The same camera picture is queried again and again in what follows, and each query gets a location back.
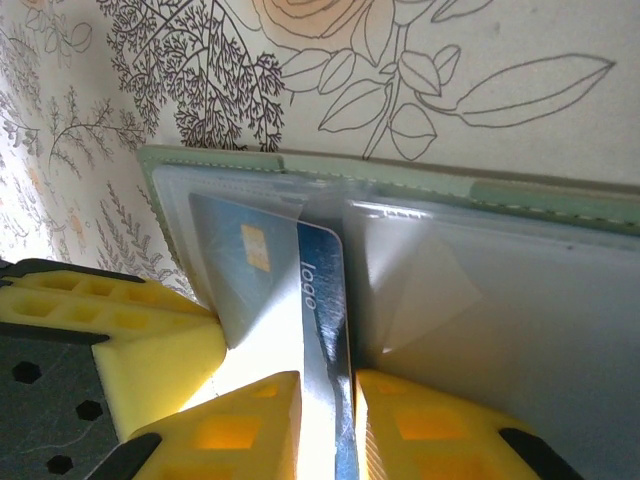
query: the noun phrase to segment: floral wallpaper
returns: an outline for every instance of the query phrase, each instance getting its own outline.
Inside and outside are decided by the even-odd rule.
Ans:
[[[633,0],[0,5],[8,260],[188,294],[134,160],[145,142],[640,183]]]

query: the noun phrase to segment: line-art flower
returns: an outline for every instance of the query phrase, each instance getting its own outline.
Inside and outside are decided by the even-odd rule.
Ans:
[[[234,0],[238,15],[246,13],[246,8],[238,12],[248,1]],[[407,42],[409,32],[426,15],[431,24],[443,24],[480,14],[492,1],[253,0],[253,4],[264,34],[277,45],[299,50],[282,66],[285,88],[294,95],[340,92],[318,130],[337,133],[371,128],[363,158],[368,159],[387,136],[404,159],[416,160],[437,140],[437,122],[433,121],[437,116],[457,117],[472,128],[517,127],[571,107],[615,65],[584,53],[524,61],[476,81],[465,94],[449,100],[444,93],[461,61],[462,47],[443,43],[414,50]],[[337,14],[338,6],[345,13],[331,18],[328,32],[341,32],[350,39],[345,42],[337,36],[331,43],[322,23],[329,14],[321,7]],[[310,27],[314,21],[317,30]],[[306,29],[304,22],[309,22]],[[364,61],[377,69],[357,68]],[[355,74],[365,70],[364,78]]]
[[[384,36],[388,15],[393,14],[393,0],[225,1],[247,28],[262,29],[273,43],[293,50],[350,48],[354,33],[364,24],[370,33]]]

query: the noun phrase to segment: fern drawing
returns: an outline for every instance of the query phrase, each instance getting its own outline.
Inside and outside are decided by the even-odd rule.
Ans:
[[[171,99],[186,146],[245,149],[248,129],[260,150],[278,148],[280,65],[268,53],[252,57],[218,0],[97,1],[113,18],[107,42],[120,88],[133,95],[149,133]]]
[[[157,280],[182,295],[193,297],[184,274],[176,268],[161,266],[164,254],[150,251],[151,235],[142,232],[142,225],[127,211],[111,182],[107,187],[109,199],[100,202],[104,223],[96,220],[102,242],[102,248],[98,248],[100,268]]]
[[[68,166],[78,178],[82,178],[76,163],[78,157],[72,155],[70,149],[80,152],[91,168],[95,167],[96,155],[113,161],[108,134],[115,137],[121,147],[131,152],[145,139],[144,128],[133,113],[120,110],[117,120],[114,119],[115,112],[109,99],[97,101],[91,113],[81,118],[73,87],[64,96],[62,106],[52,97],[47,110],[49,131],[53,136],[48,158],[49,173],[55,161]]]

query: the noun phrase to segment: leaf drawing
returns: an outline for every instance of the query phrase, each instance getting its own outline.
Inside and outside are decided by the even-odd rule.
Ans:
[[[98,249],[100,266],[105,270],[126,272],[165,284],[177,283],[178,285],[170,286],[189,296],[191,292],[184,274],[177,269],[161,266],[164,255],[150,251],[151,235],[143,233],[142,224],[127,211],[110,182],[107,182],[107,188],[109,199],[100,201],[100,209],[107,228],[105,229],[103,224],[96,220],[103,245],[102,249]]]
[[[384,84],[365,79],[354,83],[331,105],[318,130],[356,130],[373,122],[384,107]]]
[[[120,88],[133,95],[149,133],[171,99],[186,146],[244,149],[239,141],[247,128],[261,150],[278,148],[284,126],[276,101],[284,88],[282,69],[271,54],[250,54],[226,5],[218,0],[98,3],[113,17],[107,42],[115,52]]]
[[[342,87],[353,75],[356,54],[344,49],[336,53],[322,70],[318,91],[324,95]]]
[[[384,75],[393,75],[398,70],[398,64],[396,62],[387,63],[382,69],[380,73]]]
[[[398,62],[400,77],[416,92],[440,96],[440,76],[428,55],[404,51]]]
[[[2,128],[9,140],[13,140],[13,148],[23,145],[29,155],[39,157],[42,154],[40,129],[32,128],[24,122],[22,115],[16,108],[11,95],[0,91],[0,120]]]
[[[455,109],[435,110],[456,115],[474,127],[522,125],[570,107],[614,65],[604,58],[581,54],[523,63],[480,82],[458,101]]]
[[[406,160],[415,160],[427,151],[437,135],[427,114],[412,103],[405,103],[391,120],[391,138]]]
[[[303,50],[282,65],[282,81],[291,92],[310,92],[318,88],[320,75],[331,55],[324,50]]]
[[[397,25],[409,25],[426,12],[435,0],[395,0],[394,21]]]
[[[61,109],[55,97],[48,104],[49,131],[53,144],[49,151],[49,171],[54,160],[66,164],[78,178],[82,178],[74,156],[69,148],[79,151],[89,165],[95,167],[96,152],[104,159],[112,161],[113,150],[109,146],[112,134],[122,148],[135,151],[145,139],[144,129],[131,112],[120,110],[118,120],[111,100],[100,100],[91,109],[91,114],[80,118],[77,94],[73,87],[64,96]]]
[[[53,2],[48,8],[30,8],[27,12],[25,26],[34,33],[44,34],[44,51],[58,53],[58,65],[71,65],[72,50],[85,52],[91,45],[92,27],[86,22],[67,26],[67,17],[54,10]]]
[[[40,57],[22,26],[7,32],[0,27],[0,72],[11,92],[29,102],[40,112]]]
[[[433,23],[446,22],[479,12],[493,0],[447,0],[431,17]]]
[[[460,53],[461,50],[458,45],[447,45],[433,57],[433,64],[438,70],[441,87],[447,85],[453,78],[460,60]]]
[[[73,49],[82,53],[89,45],[91,45],[91,25],[88,23],[79,23],[71,31],[71,46]]]
[[[351,47],[372,65],[378,65],[393,29],[394,2],[373,2],[360,17],[351,36]]]

